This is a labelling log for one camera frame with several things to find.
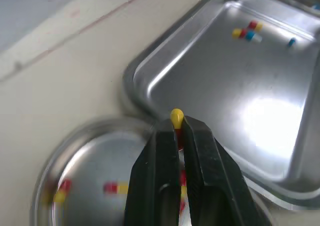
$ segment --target blue and white capsule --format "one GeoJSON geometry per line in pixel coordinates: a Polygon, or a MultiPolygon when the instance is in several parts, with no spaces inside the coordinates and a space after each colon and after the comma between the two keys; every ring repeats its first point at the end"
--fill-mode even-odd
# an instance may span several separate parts
{"type": "Polygon", "coordinates": [[[316,3],[311,8],[314,9],[314,10],[320,10],[320,4],[316,3]]]}
{"type": "Polygon", "coordinates": [[[296,44],[296,39],[293,37],[290,39],[290,41],[288,42],[287,46],[288,48],[291,48],[292,46],[294,46],[296,44]]]}
{"type": "Polygon", "coordinates": [[[253,41],[255,43],[261,43],[262,41],[262,37],[255,33],[254,31],[252,30],[248,30],[244,36],[244,38],[247,40],[247,41],[253,41]]]}

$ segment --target red and yellow capsule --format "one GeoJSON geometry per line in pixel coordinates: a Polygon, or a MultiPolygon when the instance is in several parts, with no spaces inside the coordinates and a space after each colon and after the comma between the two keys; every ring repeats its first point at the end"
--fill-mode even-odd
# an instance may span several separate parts
{"type": "Polygon", "coordinates": [[[262,29],[262,26],[262,23],[252,20],[248,25],[248,29],[259,32],[262,29]]]}
{"type": "Polygon", "coordinates": [[[247,35],[246,29],[236,28],[232,31],[232,37],[235,39],[242,39],[247,35]]]}
{"type": "Polygon", "coordinates": [[[185,170],[181,170],[180,185],[181,185],[180,214],[182,214],[182,212],[186,207],[185,198],[187,196],[187,175],[185,170]]]}
{"type": "Polygon", "coordinates": [[[103,191],[105,194],[126,195],[128,188],[128,182],[107,182],[103,186],[103,191]]]}
{"type": "Polygon", "coordinates": [[[63,180],[58,191],[55,193],[53,197],[53,202],[63,204],[67,198],[67,194],[69,193],[71,187],[72,181],[70,179],[63,180]]]}

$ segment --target rectangular metal tray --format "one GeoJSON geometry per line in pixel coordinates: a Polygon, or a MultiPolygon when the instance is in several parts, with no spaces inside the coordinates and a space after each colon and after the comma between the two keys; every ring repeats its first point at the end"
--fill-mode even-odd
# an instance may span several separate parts
{"type": "Polygon", "coordinates": [[[202,0],[129,65],[125,90],[158,120],[180,108],[204,121],[276,204],[317,209],[319,30],[291,0],[202,0]],[[263,24],[261,43],[232,38],[252,20],[263,24]]]}

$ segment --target capsule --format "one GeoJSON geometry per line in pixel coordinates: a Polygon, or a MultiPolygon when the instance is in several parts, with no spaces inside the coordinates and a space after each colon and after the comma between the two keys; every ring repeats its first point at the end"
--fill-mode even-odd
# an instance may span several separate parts
{"type": "Polygon", "coordinates": [[[290,41],[288,42],[287,46],[290,48],[290,47],[292,47],[295,43],[296,43],[296,39],[293,37],[293,38],[291,38],[290,41]]]}
{"type": "Polygon", "coordinates": [[[314,9],[314,10],[320,10],[320,4],[315,4],[315,5],[313,5],[312,7],[311,7],[312,9],[314,9]]]}
{"type": "Polygon", "coordinates": [[[125,182],[107,182],[103,186],[105,194],[126,195],[128,194],[128,183],[125,182]]]}
{"type": "Polygon", "coordinates": [[[53,202],[59,203],[59,204],[64,203],[71,187],[72,187],[72,181],[70,179],[65,179],[61,183],[58,191],[55,193],[53,197],[53,202]]]}
{"type": "Polygon", "coordinates": [[[256,34],[254,31],[249,30],[246,35],[244,36],[244,38],[247,41],[254,41],[256,43],[260,43],[262,41],[262,37],[259,34],[256,34]]]}
{"type": "Polygon", "coordinates": [[[175,134],[176,134],[176,137],[178,140],[178,149],[179,150],[182,150],[184,148],[183,141],[181,138],[182,137],[181,125],[182,125],[184,118],[185,118],[184,112],[182,112],[180,109],[174,108],[171,111],[170,119],[173,124],[175,134]]]}
{"type": "Polygon", "coordinates": [[[248,29],[259,32],[262,26],[262,23],[252,20],[248,25],[248,29]]]}

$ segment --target table surface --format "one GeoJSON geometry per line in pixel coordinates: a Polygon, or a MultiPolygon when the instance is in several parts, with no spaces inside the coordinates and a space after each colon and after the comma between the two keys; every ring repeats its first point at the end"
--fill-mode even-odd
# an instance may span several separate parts
{"type": "MultiPolygon", "coordinates": [[[[29,223],[36,180],[55,147],[87,121],[124,114],[124,69],[199,0],[113,0],[93,16],[94,1],[73,0],[0,54],[1,225],[29,223]]],[[[270,210],[280,226],[320,220],[317,211],[270,210]]]]}

